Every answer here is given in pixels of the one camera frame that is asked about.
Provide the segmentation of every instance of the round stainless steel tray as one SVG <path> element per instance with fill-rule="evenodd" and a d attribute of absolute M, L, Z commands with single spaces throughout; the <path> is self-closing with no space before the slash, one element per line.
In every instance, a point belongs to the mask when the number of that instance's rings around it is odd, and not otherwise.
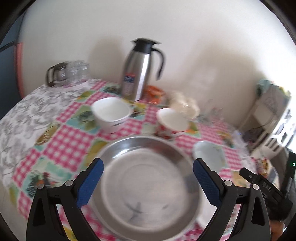
<path fill-rule="evenodd" d="M 174 240 L 193 225 L 200 186 L 192 160 L 170 142 L 134 135 L 105 146 L 90 205 L 107 229 L 136 241 Z"/>

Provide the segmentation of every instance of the blue gripper pad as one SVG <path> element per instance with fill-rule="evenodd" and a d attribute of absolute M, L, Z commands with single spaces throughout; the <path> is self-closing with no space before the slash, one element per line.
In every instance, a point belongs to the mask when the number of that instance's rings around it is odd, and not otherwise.
<path fill-rule="evenodd" d="M 219 208 L 221 204 L 219 189 L 198 159 L 193 162 L 193 173 L 205 192 L 210 204 Z"/>
<path fill-rule="evenodd" d="M 104 171 L 104 163 L 98 158 L 97 163 L 94 165 L 88 176 L 85 178 L 80 188 L 77 191 L 76 204 L 79 208 L 86 205 L 91 198 L 91 195 L 100 180 Z"/>

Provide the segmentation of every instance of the silver screw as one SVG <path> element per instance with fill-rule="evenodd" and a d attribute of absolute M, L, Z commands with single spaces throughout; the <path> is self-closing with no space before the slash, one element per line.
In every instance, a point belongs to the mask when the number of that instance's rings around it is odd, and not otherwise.
<path fill-rule="evenodd" d="M 68 180 L 68 181 L 65 182 L 65 185 L 66 185 L 67 187 L 72 186 L 72 184 L 73 184 L 73 181 L 72 181 L 72 180 Z"/>
<path fill-rule="evenodd" d="M 38 188 L 38 189 L 42 189 L 42 188 L 44 188 L 44 184 L 42 184 L 42 183 L 38 184 L 38 185 L 37 185 L 37 188 Z"/>
<path fill-rule="evenodd" d="M 232 182 L 229 180 L 225 180 L 224 183 L 226 186 L 229 186 L 229 187 L 232 185 Z"/>
<path fill-rule="evenodd" d="M 259 189 L 259 186 L 257 184 L 253 184 L 252 186 L 255 190 L 258 190 Z"/>

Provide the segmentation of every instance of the round table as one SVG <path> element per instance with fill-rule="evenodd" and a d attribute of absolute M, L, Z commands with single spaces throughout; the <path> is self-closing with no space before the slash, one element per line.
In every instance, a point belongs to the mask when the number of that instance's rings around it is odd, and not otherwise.
<path fill-rule="evenodd" d="M 118 94 L 119 85 L 97 79 L 70 88 L 43 85 L 0 121 L 0 179 L 22 216 L 28 218 L 38 184 L 60 186 L 85 170 L 108 142 L 131 134 L 153 133 L 159 107 L 145 100 L 127 101 L 134 109 L 133 114 L 116 133 L 106 134 L 95 124 L 90 105 Z M 189 156 L 192 157 L 196 142 L 206 140 L 223 150 L 227 167 L 219 172 L 222 179 L 239 182 L 236 176 L 242 167 L 255 172 L 252 160 L 234 148 L 226 123 L 216 121 L 208 126 L 192 121 L 190 126 L 187 132 L 172 140 Z M 75 240 L 63 208 L 59 206 L 58 211 L 68 237 Z M 88 205 L 81 211 L 102 241 L 116 240 Z M 237 210 L 225 230 L 224 240 L 230 234 L 236 213 Z M 202 229 L 195 224 L 181 240 L 196 240 L 201 233 Z"/>

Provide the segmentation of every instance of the black thermos handle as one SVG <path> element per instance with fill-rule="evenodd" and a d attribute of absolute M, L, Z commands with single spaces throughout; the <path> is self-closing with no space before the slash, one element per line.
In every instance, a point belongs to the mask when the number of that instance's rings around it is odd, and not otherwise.
<path fill-rule="evenodd" d="M 161 55 L 162 62 L 161 62 L 161 66 L 160 66 L 158 74 L 157 74 L 157 80 L 159 80 L 160 76 L 162 74 L 162 71 L 163 71 L 163 65 L 165 63 L 165 57 L 164 57 L 163 53 L 158 49 L 151 48 L 151 51 L 156 51 L 156 52 L 160 53 L 160 55 Z"/>
<path fill-rule="evenodd" d="M 54 86 L 54 71 L 52 72 L 52 80 L 49 81 L 49 71 L 51 69 L 53 69 L 54 66 L 50 67 L 47 71 L 46 71 L 46 84 L 49 86 L 49 87 L 53 87 Z"/>

